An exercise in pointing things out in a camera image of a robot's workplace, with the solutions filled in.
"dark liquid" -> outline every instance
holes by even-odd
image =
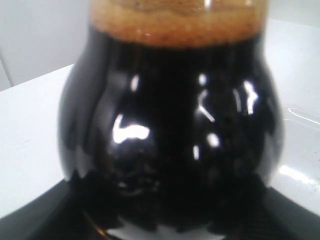
[[[250,215],[282,148],[260,42],[163,49],[90,29],[59,137],[95,226],[124,240],[207,240]]]

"white countertop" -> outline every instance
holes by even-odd
[[[271,185],[320,216],[320,28],[269,20],[266,36],[287,130]],[[0,218],[63,179],[57,112],[71,69],[0,92]]]

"dark beer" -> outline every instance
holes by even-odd
[[[264,196],[282,148],[265,0],[93,0],[61,102],[65,179],[123,240],[212,240]]]

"glass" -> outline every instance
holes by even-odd
[[[92,0],[66,84],[66,181],[104,236],[219,240],[262,201],[283,143],[266,0]]]

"beer foam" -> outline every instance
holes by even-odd
[[[91,0],[90,21],[125,41],[197,48],[249,39],[265,25],[268,0]]]

